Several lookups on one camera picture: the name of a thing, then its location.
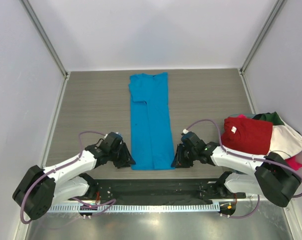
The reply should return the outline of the perforated metal rail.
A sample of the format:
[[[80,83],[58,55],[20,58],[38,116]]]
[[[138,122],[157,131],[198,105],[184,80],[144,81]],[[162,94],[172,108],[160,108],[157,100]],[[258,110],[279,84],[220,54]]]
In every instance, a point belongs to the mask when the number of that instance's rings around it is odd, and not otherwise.
[[[48,213],[177,213],[177,212],[219,212],[218,202],[203,205],[112,205],[97,208],[85,207],[79,202],[61,203],[52,206]]]

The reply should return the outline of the red t shirt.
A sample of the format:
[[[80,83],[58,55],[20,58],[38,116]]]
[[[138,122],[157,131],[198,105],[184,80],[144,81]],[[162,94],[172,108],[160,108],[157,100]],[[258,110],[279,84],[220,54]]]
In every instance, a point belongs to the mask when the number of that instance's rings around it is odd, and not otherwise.
[[[222,144],[230,149],[265,155],[270,150],[273,124],[268,121],[242,117],[228,117],[224,120]]]

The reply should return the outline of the left aluminium frame post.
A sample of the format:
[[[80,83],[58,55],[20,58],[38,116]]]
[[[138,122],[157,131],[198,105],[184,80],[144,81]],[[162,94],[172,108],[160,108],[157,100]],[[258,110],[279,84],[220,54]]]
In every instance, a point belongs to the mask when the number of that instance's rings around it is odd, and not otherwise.
[[[52,45],[46,31],[44,30],[37,14],[35,13],[32,5],[28,0],[19,0],[21,5],[26,11],[26,14],[30,18],[32,24],[34,25],[36,31],[38,32],[40,38],[42,39],[45,47],[47,48],[48,52],[50,53],[51,57],[53,58],[55,64],[57,65],[59,71],[62,73],[62,76],[66,79],[68,77],[68,71],[65,69],[62,61],[60,60],[54,46]]]

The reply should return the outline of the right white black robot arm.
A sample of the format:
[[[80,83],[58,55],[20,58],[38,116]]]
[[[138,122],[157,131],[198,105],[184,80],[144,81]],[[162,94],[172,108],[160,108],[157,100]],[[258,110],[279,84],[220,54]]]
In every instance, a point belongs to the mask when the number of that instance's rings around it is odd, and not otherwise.
[[[210,196],[261,195],[284,208],[302,183],[302,178],[275,152],[266,156],[249,155],[227,149],[217,142],[205,143],[189,131],[182,135],[171,166],[189,168],[194,161],[229,168],[208,188]]]

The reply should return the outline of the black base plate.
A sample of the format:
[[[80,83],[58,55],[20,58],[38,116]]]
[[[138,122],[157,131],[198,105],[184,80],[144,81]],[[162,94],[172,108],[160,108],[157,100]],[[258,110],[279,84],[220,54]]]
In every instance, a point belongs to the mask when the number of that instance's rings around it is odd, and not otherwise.
[[[243,192],[231,193],[216,178],[97,179],[96,188],[80,200],[111,199],[118,205],[193,205],[217,199],[245,199]]]

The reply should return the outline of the white t shirt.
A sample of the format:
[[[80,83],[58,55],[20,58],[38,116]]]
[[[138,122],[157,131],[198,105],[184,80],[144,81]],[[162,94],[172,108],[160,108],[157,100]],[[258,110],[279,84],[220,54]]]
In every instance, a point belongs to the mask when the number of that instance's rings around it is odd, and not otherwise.
[[[289,125],[274,125],[270,143],[270,153],[289,159],[302,151],[302,135]]]

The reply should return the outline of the blue t shirt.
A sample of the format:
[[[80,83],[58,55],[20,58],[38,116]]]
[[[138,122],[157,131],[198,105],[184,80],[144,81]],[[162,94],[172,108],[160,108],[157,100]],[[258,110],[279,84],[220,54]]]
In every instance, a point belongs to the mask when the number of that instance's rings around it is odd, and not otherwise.
[[[174,146],[170,125],[168,74],[134,74],[130,91],[133,170],[172,170]]]

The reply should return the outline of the aluminium frame post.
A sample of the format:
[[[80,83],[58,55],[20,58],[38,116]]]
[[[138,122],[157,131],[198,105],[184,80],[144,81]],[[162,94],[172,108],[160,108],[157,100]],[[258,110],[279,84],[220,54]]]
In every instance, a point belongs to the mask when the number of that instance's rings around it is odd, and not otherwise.
[[[271,12],[269,13],[265,23],[263,24],[263,27],[261,28],[256,40],[254,41],[253,46],[251,47],[247,57],[244,60],[244,63],[241,68],[239,68],[240,75],[243,75],[247,68],[249,67],[253,57],[255,56],[256,52],[258,51],[259,47],[265,40],[268,32],[270,31],[272,25],[274,24],[276,18],[280,14],[282,8],[286,4],[286,0],[277,0],[272,7]]]
[[[32,24],[34,25],[36,31],[38,32],[40,38],[42,39],[45,47],[47,48],[48,52],[50,53],[51,57],[53,58],[55,64],[57,65],[59,71],[62,73],[62,76],[66,79],[68,77],[68,71],[65,69],[62,61],[60,60],[54,46],[52,45],[46,31],[44,30],[37,14],[35,13],[32,5],[28,0],[19,0],[21,5],[26,11],[26,14],[30,18]]]

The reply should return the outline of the dark green t shirt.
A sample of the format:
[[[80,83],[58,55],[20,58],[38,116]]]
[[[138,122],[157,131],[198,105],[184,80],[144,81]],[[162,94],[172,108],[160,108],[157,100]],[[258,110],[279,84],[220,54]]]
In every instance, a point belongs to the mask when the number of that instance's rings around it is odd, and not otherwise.
[[[273,113],[261,113],[253,117],[254,120],[271,122],[274,126],[285,125],[284,121],[281,119],[279,114],[275,111]]]

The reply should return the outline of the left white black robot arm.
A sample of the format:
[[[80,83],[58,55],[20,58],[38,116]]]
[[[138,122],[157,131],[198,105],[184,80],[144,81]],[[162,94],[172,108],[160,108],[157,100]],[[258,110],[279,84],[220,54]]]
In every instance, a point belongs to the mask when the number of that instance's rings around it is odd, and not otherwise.
[[[91,199],[98,193],[98,183],[88,171],[108,162],[127,168],[136,162],[123,137],[117,132],[103,135],[97,143],[81,147],[77,155],[52,166],[30,167],[12,198],[20,206],[20,220],[29,224],[41,218],[53,205],[68,199]]]

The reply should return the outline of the pink t shirt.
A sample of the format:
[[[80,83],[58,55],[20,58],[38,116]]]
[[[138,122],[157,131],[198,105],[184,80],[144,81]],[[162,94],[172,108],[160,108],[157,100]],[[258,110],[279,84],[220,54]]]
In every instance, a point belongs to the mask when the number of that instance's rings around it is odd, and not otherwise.
[[[286,163],[294,170],[299,170],[302,168],[302,164],[297,162],[296,156],[290,156],[289,158],[286,158]]]

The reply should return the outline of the right aluminium frame post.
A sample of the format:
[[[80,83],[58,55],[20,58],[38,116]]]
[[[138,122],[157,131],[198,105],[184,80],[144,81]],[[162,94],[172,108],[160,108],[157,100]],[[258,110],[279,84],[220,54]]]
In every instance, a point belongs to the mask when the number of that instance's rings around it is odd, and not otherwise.
[[[286,4],[286,0],[277,0],[272,7],[271,12],[269,13],[265,23],[263,24],[263,27],[261,28],[256,40],[254,41],[253,46],[251,47],[247,57],[244,60],[244,63],[241,68],[239,68],[240,75],[243,75],[247,68],[249,67],[253,57],[255,56],[256,52],[258,51],[259,47],[265,40],[268,32],[270,31],[272,25],[274,24],[276,18],[280,14],[282,8]]]

